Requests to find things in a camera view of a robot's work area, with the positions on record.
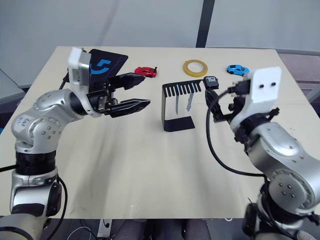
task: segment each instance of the black rubber ring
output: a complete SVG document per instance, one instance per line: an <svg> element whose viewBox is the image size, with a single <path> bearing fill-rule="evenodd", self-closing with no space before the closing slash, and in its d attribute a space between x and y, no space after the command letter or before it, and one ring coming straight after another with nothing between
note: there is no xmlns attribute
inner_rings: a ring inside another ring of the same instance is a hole
<svg viewBox="0 0 320 240"><path fill-rule="evenodd" d="M33 237L25 230L15 226L0 226L0 232L13 232L25 237L27 240L34 240Z"/></svg>

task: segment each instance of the beige table surface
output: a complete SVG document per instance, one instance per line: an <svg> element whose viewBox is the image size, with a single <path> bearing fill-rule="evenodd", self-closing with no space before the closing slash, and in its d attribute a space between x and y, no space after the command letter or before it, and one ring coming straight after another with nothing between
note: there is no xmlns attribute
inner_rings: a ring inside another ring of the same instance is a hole
<svg viewBox="0 0 320 240"><path fill-rule="evenodd" d="M190 114L195 129L164 132L161 123L161 86L196 78L182 65L199 59L208 76L219 79L221 93L242 77L226 73L227 65L250 69L280 66L282 82L276 106L278 121L312 156L320 159L320 121L275 50L223 48L86 47L125 54L129 59L120 74L138 66L158 67L156 78L115 97L150 99L143 111L119 118L102 116L69 124L59 141L56 165L68 189L66 218L241 218L250 198L255 201L262 179L224 170L212 157L205 133L204 91L196 93ZM59 46L48 60L14 116L30 108L41 94L57 89L66 74L71 47ZM188 97L179 110L186 115ZM221 100L226 108L231 97ZM167 104L168 111L174 104ZM0 135L0 158L4 167L15 162L15 138L11 122ZM258 173L234 142L227 123L211 124L212 143L220 158L241 171ZM9 213L11 173L0 174L0 215Z"/></svg>

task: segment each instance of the blue toy car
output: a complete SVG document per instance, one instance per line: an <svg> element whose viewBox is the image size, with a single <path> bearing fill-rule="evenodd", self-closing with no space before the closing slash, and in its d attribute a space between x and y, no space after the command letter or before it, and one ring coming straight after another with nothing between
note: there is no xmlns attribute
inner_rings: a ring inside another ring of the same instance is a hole
<svg viewBox="0 0 320 240"><path fill-rule="evenodd" d="M226 71L230 74L237 74L240 76L243 76L246 73L250 72L249 68L243 67L241 65L229 65Z"/></svg>

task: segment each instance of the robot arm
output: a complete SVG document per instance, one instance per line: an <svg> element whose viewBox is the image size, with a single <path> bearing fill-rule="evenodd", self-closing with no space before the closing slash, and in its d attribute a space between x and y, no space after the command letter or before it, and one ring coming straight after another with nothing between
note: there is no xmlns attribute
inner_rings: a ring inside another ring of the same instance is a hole
<svg viewBox="0 0 320 240"><path fill-rule="evenodd" d="M127 73L91 82L90 60L90 53L73 48L68 60L73 91L47 92L13 120L17 168L12 172L11 215L0 218L0 239L37 240L48 225L48 217L59 212L62 187L57 181L55 156L68 123L85 115L115 118L138 112L150 103L143 99L118 103L114 91L122 87L130 89L141 83L144 76Z"/></svg>
<svg viewBox="0 0 320 240"><path fill-rule="evenodd" d="M252 164L269 180L267 191L261 189L258 208L253 208L259 209L256 212L259 220L268 221L268 204L278 225L290 230L299 228L303 218L315 216L313 211L320 202L320 161L307 154L299 141L278 123L271 122L279 113L272 106L278 98L280 80L279 67L250 72L243 81L228 88L229 93L236 93L229 105L232 113L224 115L219 104L214 104L211 112L215 122L228 121L235 140L244 144ZM218 98L208 89L205 95L208 106ZM249 232L253 236L257 229Z"/></svg>

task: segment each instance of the roll of tape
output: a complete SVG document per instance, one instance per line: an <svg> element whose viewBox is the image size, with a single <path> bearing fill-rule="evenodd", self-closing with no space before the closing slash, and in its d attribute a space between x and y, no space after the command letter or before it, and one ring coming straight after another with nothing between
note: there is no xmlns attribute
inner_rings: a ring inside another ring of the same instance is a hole
<svg viewBox="0 0 320 240"><path fill-rule="evenodd" d="M189 68L188 68L188 65L190 63L198 63L202 66L203 70L201 72L194 72L194 71L191 71ZM207 65L203 62L203 61L200 61L200 60L196 60L196 59L192 59L192 60L189 60L189 61L185 61L184 64L183 64L183 71L188 74L189 76L191 77L195 77L195 78L199 78L199 77L202 77L204 75L207 74L208 72L208 67Z"/></svg>

